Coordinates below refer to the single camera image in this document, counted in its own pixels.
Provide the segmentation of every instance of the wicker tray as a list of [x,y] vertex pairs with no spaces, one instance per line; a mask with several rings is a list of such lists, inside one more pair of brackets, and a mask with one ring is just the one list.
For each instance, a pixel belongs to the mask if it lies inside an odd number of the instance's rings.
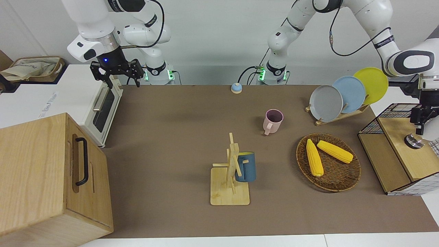
[[[306,141],[308,139],[311,139],[316,145],[319,140],[337,145],[353,154],[354,158],[351,163],[345,164],[317,148],[322,160],[324,174],[321,177],[314,177],[311,174],[308,157],[306,155]],[[296,159],[305,177],[316,186],[325,190],[333,192],[345,191],[354,187],[360,179],[361,167],[355,153],[342,140],[329,134],[313,133],[302,138],[297,145]]]

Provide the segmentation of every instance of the yellow plate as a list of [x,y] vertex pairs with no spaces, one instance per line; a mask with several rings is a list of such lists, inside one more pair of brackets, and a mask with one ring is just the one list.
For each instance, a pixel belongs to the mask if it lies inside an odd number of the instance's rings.
[[360,69],[354,74],[354,77],[359,79],[366,89],[365,105],[369,105],[380,100],[389,87],[389,80],[387,76],[380,70],[374,67]]

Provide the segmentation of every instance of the oven handle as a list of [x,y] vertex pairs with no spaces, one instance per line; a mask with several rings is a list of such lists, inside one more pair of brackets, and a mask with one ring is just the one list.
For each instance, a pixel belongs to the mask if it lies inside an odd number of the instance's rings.
[[105,98],[108,95],[108,92],[110,91],[110,88],[104,87],[101,89],[101,93],[99,94],[96,103],[93,106],[94,112],[100,112],[102,110],[102,107],[104,106]]

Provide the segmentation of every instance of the drawer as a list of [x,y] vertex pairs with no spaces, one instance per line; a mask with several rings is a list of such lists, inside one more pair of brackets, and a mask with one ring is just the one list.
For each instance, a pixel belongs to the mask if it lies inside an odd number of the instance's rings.
[[106,156],[70,118],[66,133],[66,153],[70,156],[67,157],[65,177],[66,208],[106,226],[112,232]]

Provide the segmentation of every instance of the corn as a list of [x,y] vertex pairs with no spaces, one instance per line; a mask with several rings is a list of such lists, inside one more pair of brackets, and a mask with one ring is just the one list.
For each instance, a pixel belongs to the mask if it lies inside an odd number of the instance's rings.
[[319,152],[311,139],[306,141],[306,155],[308,156],[311,174],[316,177],[323,175],[322,161],[320,160]]
[[320,140],[319,143],[317,143],[317,147],[319,147],[325,153],[331,155],[332,157],[340,161],[343,161],[346,164],[351,163],[352,159],[354,158],[354,155],[352,155],[348,151],[339,148],[336,145],[331,144],[329,142]]

